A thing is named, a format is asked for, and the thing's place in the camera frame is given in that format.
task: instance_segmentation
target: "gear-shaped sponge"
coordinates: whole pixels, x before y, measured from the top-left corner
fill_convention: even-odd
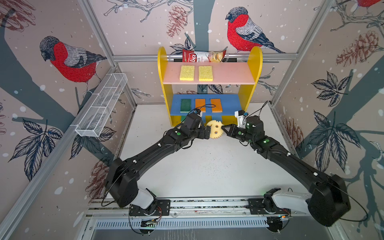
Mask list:
[[[223,126],[220,121],[212,120],[207,123],[207,126],[211,127],[211,134],[209,135],[210,138],[219,138],[221,135],[223,135],[224,131],[221,129],[221,126]]]

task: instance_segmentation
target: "white table surface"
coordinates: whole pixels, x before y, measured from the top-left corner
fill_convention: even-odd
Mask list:
[[[261,103],[251,103],[248,112],[261,106]],[[265,134],[286,148],[268,105],[260,118]],[[142,152],[170,128],[165,105],[138,105],[120,158]],[[218,139],[196,139],[191,148],[165,157],[140,178],[138,185],[158,197],[252,196],[263,195],[274,187],[307,192],[281,167],[225,134]]]

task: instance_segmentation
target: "blue shelf board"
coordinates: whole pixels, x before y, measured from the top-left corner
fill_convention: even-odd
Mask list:
[[[222,121],[221,116],[234,116],[236,111],[241,110],[240,100],[237,94],[174,94],[172,100],[171,116],[186,116],[187,113],[181,113],[181,99],[191,99],[191,110],[194,109],[195,99],[205,99],[205,104],[211,103],[211,99],[220,99],[223,108],[222,113],[213,113],[212,108],[205,108],[205,116],[212,116],[213,120]]]

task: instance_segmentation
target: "orange sponge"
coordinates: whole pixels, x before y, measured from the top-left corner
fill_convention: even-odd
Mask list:
[[[216,107],[212,108],[213,113],[222,113],[223,107],[221,106],[220,98],[218,99],[211,99],[211,104],[214,104]]]
[[[205,99],[195,99],[195,108],[205,105]],[[200,108],[200,110],[205,113],[205,107]]]

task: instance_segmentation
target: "white wire basket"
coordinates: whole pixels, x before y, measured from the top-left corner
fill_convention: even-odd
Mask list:
[[[82,137],[100,136],[125,84],[127,84],[127,76],[124,73],[112,73],[110,75],[108,81],[76,127],[77,134]]]

